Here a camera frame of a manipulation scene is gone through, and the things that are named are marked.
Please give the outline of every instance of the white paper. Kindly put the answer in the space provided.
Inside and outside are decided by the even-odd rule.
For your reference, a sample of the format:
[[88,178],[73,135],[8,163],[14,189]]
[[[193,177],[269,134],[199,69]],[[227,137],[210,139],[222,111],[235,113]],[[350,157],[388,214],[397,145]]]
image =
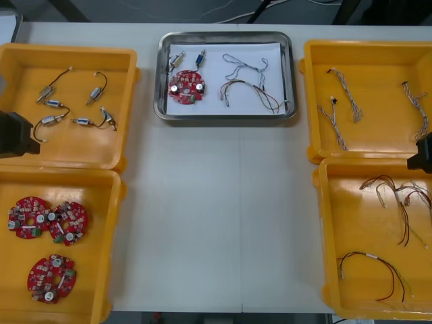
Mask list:
[[[270,109],[263,106],[258,94],[245,84],[233,84],[228,91],[229,107],[225,100],[220,100],[220,88],[228,80],[236,64],[225,62],[222,55],[227,53],[248,65],[263,68],[262,58],[268,60],[269,67],[265,70],[265,92],[274,97],[278,103],[285,100],[284,84],[282,80],[281,50],[279,43],[272,44],[244,44],[244,45],[171,45],[170,55],[186,52],[183,61],[170,73],[169,78],[182,70],[194,70],[198,54],[206,50],[205,62],[198,73],[206,82],[205,96],[193,105],[182,105],[170,96],[167,100],[168,115],[273,115]],[[256,86],[259,85],[260,74],[252,69],[243,68],[238,79],[245,80]],[[281,106],[278,114],[285,113],[285,106]]]
[[0,45],[11,42],[15,26],[15,16],[0,16]]

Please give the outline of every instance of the table surface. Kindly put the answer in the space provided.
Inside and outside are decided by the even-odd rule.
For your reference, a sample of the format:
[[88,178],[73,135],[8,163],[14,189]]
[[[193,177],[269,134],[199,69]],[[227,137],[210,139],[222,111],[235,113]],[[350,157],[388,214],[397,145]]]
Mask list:
[[[153,111],[159,39],[168,32],[268,30],[292,40],[298,114],[273,127],[173,127]],[[27,23],[18,41],[124,47],[138,54],[113,249],[115,311],[330,313],[316,167],[298,62],[308,39],[432,41],[430,27]]]

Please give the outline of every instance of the circuit board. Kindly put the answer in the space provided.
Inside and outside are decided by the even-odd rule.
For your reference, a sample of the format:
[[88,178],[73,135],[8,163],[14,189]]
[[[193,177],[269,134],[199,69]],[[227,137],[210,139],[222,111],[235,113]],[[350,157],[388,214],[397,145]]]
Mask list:
[[72,260],[57,254],[39,260],[27,278],[32,299],[45,304],[57,304],[60,298],[68,296],[76,281],[74,264]]
[[169,81],[168,94],[183,105],[191,105],[197,100],[202,100],[204,92],[205,81],[194,71],[180,71]]
[[49,224],[49,232],[54,243],[66,246],[75,244],[81,239],[87,228],[88,215],[84,207],[77,202],[63,202],[53,210],[56,220]]
[[48,230],[47,215],[50,209],[48,203],[39,197],[26,197],[19,200],[16,206],[9,210],[8,228],[19,238],[37,238]]

